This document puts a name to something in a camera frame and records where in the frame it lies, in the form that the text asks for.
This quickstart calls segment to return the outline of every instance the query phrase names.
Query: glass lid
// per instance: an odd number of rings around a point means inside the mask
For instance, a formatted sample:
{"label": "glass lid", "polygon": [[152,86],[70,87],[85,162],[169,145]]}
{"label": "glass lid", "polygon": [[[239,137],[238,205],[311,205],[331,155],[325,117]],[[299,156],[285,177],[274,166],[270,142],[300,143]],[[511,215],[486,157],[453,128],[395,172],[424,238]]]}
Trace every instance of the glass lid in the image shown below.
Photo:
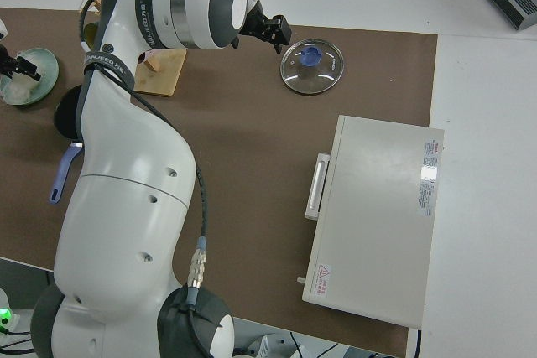
{"label": "glass lid", "polygon": [[279,70],[291,90],[311,96],[334,86],[343,66],[343,56],[334,44],[323,39],[304,39],[285,52]]}

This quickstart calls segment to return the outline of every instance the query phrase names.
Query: brown table mat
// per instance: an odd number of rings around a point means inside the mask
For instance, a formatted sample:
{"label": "brown table mat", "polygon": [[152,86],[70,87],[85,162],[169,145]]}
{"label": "brown table mat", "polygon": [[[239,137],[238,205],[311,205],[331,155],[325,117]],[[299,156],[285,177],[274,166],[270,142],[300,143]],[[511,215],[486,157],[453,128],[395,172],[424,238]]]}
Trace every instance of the brown table mat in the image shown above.
{"label": "brown table mat", "polygon": [[[1,9],[11,54],[42,47],[60,77],[42,101],[0,102],[0,256],[52,268],[61,222],[80,172],[75,162],[59,205],[47,202],[69,141],[52,116],[81,83],[76,11]],[[282,55],[256,39],[239,49],[192,50],[171,98],[148,96],[189,142],[209,195],[205,285],[240,318],[369,350],[404,356],[406,328],[303,302],[315,222],[304,218],[318,152],[329,153],[339,115],[428,126],[436,36],[294,27],[293,43],[320,38],[345,58],[341,81],[300,96],[279,76]],[[174,270],[185,281],[201,221],[199,190],[190,204]]]}

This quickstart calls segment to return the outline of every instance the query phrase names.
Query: warning label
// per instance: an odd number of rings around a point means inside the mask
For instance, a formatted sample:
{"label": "warning label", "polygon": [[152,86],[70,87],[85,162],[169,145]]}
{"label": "warning label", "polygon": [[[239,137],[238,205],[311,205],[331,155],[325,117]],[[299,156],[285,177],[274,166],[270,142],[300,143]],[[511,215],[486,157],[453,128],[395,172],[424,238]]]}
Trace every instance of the warning label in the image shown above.
{"label": "warning label", "polygon": [[330,275],[332,273],[332,267],[327,264],[317,265],[317,271],[315,273],[315,289],[313,294],[316,297],[325,297],[328,292],[328,283],[330,282]]}
{"label": "warning label", "polygon": [[440,144],[436,140],[431,139],[425,143],[423,165],[421,166],[418,213],[427,217],[433,214],[435,207],[439,154]]}

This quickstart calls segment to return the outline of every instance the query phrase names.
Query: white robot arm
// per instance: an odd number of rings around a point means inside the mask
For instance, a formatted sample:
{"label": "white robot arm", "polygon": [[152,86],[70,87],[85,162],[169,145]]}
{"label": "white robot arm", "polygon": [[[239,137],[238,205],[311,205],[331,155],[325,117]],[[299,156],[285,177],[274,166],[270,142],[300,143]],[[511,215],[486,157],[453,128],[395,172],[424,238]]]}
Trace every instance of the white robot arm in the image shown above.
{"label": "white robot arm", "polygon": [[93,50],[82,40],[84,165],[56,252],[57,287],[45,291],[32,321],[39,358],[232,356],[232,316],[200,288],[204,231],[184,287],[171,267],[196,172],[200,178],[192,152],[130,97],[143,52],[237,46],[239,34],[277,51],[290,39],[284,17],[264,17],[259,0],[102,0]]}
{"label": "white robot arm", "polygon": [[8,29],[6,29],[5,24],[0,19],[0,40],[2,40],[6,35],[8,35]]}

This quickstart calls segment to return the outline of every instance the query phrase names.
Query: green plate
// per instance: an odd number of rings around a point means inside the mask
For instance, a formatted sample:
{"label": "green plate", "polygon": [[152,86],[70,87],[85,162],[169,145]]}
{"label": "green plate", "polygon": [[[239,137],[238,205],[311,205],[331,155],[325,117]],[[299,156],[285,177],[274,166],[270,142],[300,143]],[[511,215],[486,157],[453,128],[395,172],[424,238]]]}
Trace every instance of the green plate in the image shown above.
{"label": "green plate", "polygon": [[9,87],[12,80],[5,76],[0,76],[0,95],[4,101],[9,105],[29,105],[43,99],[54,87],[56,80],[58,80],[58,73],[60,68],[58,66],[58,60],[47,49],[34,48],[28,49],[17,56],[22,56],[31,63],[38,66],[38,73],[41,74],[41,80],[37,87],[30,91],[30,98],[24,102],[14,101],[9,94]]}

